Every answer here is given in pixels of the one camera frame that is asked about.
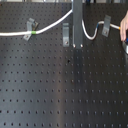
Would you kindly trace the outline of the person's hand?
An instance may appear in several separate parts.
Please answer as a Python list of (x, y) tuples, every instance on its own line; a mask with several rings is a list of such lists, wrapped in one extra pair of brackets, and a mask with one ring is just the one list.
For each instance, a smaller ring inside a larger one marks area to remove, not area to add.
[(125, 15), (125, 17), (120, 22), (120, 38), (121, 41), (126, 40), (126, 31), (128, 30), (128, 11)]

